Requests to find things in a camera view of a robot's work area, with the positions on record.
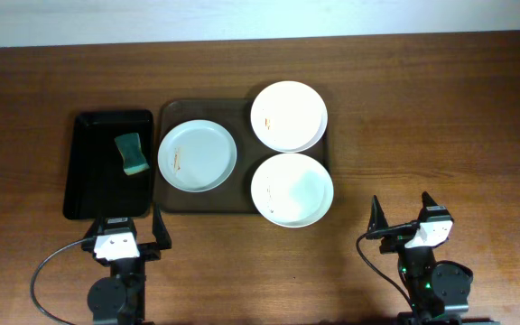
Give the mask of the white plate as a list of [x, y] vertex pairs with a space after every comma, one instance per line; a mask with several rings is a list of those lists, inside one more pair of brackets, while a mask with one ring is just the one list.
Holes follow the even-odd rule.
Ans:
[[328, 126], [328, 109], [320, 94], [298, 81], [279, 81], [254, 99], [250, 122], [256, 137], [280, 153], [313, 147]]
[[157, 162], [160, 174], [173, 188], [204, 192], [217, 188], [234, 171], [237, 145], [222, 125], [191, 120], [164, 136]]
[[329, 172], [320, 162], [300, 153], [280, 153], [261, 163], [250, 191], [258, 212], [284, 228], [316, 223], [334, 199]]

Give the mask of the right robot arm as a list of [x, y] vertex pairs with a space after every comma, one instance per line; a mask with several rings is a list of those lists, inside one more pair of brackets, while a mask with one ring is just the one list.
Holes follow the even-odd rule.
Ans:
[[469, 294], [474, 275], [465, 265], [438, 261], [433, 249], [444, 244], [454, 219], [443, 205], [428, 192], [422, 193], [419, 216], [407, 223], [389, 225], [377, 197], [372, 199], [371, 215], [365, 234], [358, 237], [356, 247], [366, 240], [378, 240], [379, 252], [397, 254], [398, 285], [380, 272], [358, 250], [363, 261], [403, 295], [411, 308], [400, 312], [395, 322], [404, 325], [492, 324], [491, 319], [464, 319], [469, 311]]

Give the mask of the green sponge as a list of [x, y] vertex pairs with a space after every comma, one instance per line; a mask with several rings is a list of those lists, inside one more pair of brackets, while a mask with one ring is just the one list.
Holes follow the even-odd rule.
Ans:
[[117, 136], [115, 144], [123, 159], [123, 170], [127, 176], [135, 175], [149, 169], [149, 164], [142, 152], [138, 133]]

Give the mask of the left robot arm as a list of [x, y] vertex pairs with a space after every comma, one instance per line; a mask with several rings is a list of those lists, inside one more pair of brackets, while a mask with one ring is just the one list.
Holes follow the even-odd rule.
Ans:
[[153, 206], [153, 242], [139, 244], [131, 218], [98, 217], [88, 229], [81, 248], [110, 269], [88, 291], [87, 304], [95, 324], [141, 325], [145, 317], [145, 264], [161, 259], [172, 240], [157, 205]]

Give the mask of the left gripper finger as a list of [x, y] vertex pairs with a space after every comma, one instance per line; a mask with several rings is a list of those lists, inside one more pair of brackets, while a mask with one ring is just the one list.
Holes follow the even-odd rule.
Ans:
[[84, 238], [102, 236], [104, 234], [104, 226], [105, 220], [103, 218], [96, 218], [85, 233]]
[[153, 205], [152, 233], [160, 250], [172, 248], [172, 240], [163, 223], [162, 212], [158, 204]]

